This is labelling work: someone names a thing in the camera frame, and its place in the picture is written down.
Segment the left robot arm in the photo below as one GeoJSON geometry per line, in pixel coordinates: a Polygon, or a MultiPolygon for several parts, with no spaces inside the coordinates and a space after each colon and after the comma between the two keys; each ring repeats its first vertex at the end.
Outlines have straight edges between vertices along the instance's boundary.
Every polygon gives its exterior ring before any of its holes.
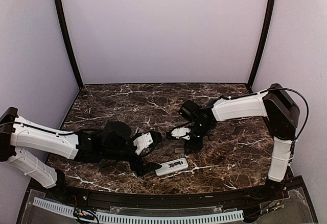
{"type": "Polygon", "coordinates": [[[52,188],[53,195],[62,202],[72,198],[72,190],[64,183],[64,173],[45,165],[29,148],[82,163],[124,161],[137,176],[144,176],[162,167],[143,161],[143,151],[152,151],[161,139],[161,134],[154,131],[132,136],[131,128],[120,121],[109,121],[100,130],[60,131],[19,116],[14,107],[1,115],[1,161],[18,168],[44,188],[52,188]]]}

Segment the black front rail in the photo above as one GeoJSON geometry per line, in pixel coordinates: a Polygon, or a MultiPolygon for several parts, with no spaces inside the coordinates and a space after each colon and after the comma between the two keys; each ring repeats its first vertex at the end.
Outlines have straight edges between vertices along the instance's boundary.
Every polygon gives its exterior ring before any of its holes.
{"type": "Polygon", "coordinates": [[[197,208],[210,206],[223,206],[224,209],[253,209],[266,201],[282,199],[290,196],[290,191],[302,188],[306,189],[301,176],[286,179],[281,186],[273,187],[273,184],[265,184],[256,187],[230,190],[223,192],[199,193],[199,194],[171,194],[171,195],[147,195],[127,194],[105,191],[87,190],[84,188],[64,186],[48,190],[35,180],[31,181],[31,187],[44,192],[46,196],[57,199],[61,203],[78,203],[78,206],[109,209],[110,207],[130,208],[197,208]]]}

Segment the black frame post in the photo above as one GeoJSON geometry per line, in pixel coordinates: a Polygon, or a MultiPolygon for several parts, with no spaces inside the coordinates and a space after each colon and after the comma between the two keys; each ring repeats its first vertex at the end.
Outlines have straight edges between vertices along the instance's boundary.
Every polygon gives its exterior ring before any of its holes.
{"type": "Polygon", "coordinates": [[[60,30],[61,30],[61,35],[62,35],[63,42],[65,45],[68,60],[69,60],[70,66],[72,68],[78,88],[82,89],[84,84],[83,84],[82,77],[81,77],[81,74],[80,74],[80,71],[78,68],[78,64],[77,64],[76,57],[74,54],[71,39],[69,36],[68,27],[67,27],[67,23],[66,23],[66,19],[65,19],[65,14],[64,14],[63,3],[62,3],[62,0],[54,0],[54,2],[55,2],[55,7],[56,7],[57,17],[58,17],[58,21],[59,21],[60,30]]]}
{"type": "Polygon", "coordinates": [[[269,33],[272,13],[273,13],[273,9],[274,9],[274,3],[275,3],[275,0],[267,0],[266,11],[265,11],[265,16],[264,16],[264,21],[263,21],[263,26],[262,26],[262,30],[261,30],[261,34],[260,34],[258,47],[257,47],[256,54],[254,57],[251,72],[250,72],[250,75],[249,75],[249,78],[248,78],[248,81],[246,84],[247,89],[249,91],[252,90],[256,75],[258,74],[259,66],[261,63],[266,40],[267,40],[268,33],[269,33]]]}

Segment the left black frame post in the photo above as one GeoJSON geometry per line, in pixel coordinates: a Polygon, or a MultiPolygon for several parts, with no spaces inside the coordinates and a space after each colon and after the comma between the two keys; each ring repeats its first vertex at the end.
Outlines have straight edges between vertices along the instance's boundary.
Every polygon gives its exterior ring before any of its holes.
{"type": "Polygon", "coordinates": [[[69,60],[70,66],[72,68],[78,88],[82,89],[84,84],[83,84],[82,77],[81,77],[81,74],[80,74],[80,71],[78,68],[78,64],[77,64],[76,57],[74,54],[71,39],[69,36],[68,27],[67,27],[67,23],[66,23],[66,19],[65,19],[65,14],[64,14],[63,3],[62,3],[62,0],[54,0],[54,2],[55,2],[55,7],[56,7],[57,17],[58,17],[58,21],[59,21],[60,30],[61,30],[61,35],[62,35],[63,42],[65,45],[68,60],[69,60]]]}

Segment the grey battery cover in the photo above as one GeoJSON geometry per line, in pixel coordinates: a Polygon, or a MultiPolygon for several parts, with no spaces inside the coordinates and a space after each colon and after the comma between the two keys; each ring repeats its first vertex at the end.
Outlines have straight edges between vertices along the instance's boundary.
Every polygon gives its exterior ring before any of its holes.
{"type": "Polygon", "coordinates": [[[184,154],[184,148],[175,148],[175,153],[177,154],[184,154]]]}

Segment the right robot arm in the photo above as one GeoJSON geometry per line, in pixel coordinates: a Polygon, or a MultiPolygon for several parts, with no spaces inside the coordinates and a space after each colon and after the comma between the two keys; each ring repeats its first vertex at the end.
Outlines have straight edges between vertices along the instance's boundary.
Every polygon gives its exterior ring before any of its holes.
{"type": "Polygon", "coordinates": [[[188,100],[179,109],[179,114],[187,123],[175,127],[169,135],[174,139],[184,139],[185,151],[193,153],[202,150],[203,138],[219,122],[254,116],[267,118],[274,144],[268,171],[270,182],[261,188],[261,196],[270,201],[281,191],[279,183],[285,177],[294,156],[295,144],[303,131],[297,128],[300,109],[289,95],[292,91],[275,83],[257,93],[239,97],[221,96],[205,106],[188,100]]]}

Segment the right black frame post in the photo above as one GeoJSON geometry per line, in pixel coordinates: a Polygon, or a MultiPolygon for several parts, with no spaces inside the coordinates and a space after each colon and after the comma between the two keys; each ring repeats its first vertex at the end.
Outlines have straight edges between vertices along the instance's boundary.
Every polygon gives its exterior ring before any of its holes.
{"type": "Polygon", "coordinates": [[[274,3],[275,3],[275,0],[267,0],[266,11],[265,11],[265,16],[264,16],[264,21],[263,21],[263,26],[262,26],[262,30],[261,30],[261,34],[260,34],[258,47],[257,47],[256,54],[254,57],[251,72],[250,72],[250,75],[249,75],[249,78],[248,78],[248,81],[246,84],[247,89],[249,91],[252,90],[256,75],[258,74],[259,66],[261,63],[266,40],[267,40],[268,33],[269,33],[272,13],[273,13],[273,9],[274,9],[274,3]]]}

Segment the white remote control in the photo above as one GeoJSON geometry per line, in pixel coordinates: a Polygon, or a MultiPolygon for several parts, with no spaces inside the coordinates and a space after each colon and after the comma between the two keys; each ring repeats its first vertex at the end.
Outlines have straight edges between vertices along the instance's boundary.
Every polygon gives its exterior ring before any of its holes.
{"type": "Polygon", "coordinates": [[[155,171],[156,175],[159,177],[187,169],[189,166],[186,158],[172,160],[169,162],[161,163],[160,165],[161,168],[155,171]]]}

